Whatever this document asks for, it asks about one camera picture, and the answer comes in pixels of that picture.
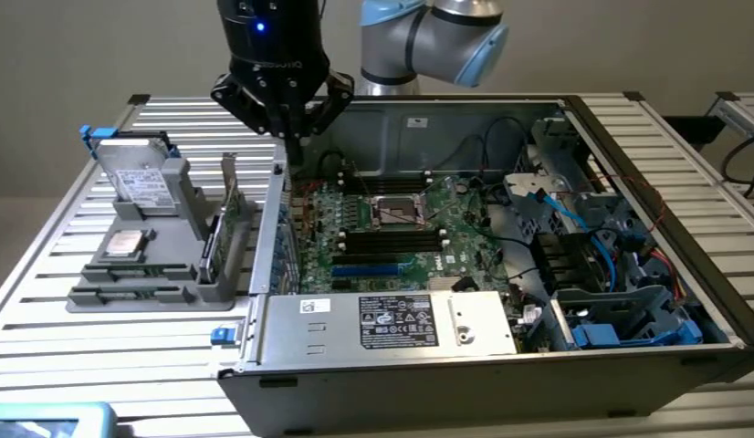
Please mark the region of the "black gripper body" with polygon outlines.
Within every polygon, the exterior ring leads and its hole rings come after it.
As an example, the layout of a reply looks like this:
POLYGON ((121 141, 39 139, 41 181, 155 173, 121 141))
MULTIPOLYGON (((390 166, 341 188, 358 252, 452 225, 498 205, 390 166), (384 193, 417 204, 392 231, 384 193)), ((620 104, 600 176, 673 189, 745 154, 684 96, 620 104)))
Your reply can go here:
POLYGON ((306 103, 327 78, 315 1, 215 2, 234 83, 262 104, 306 103))

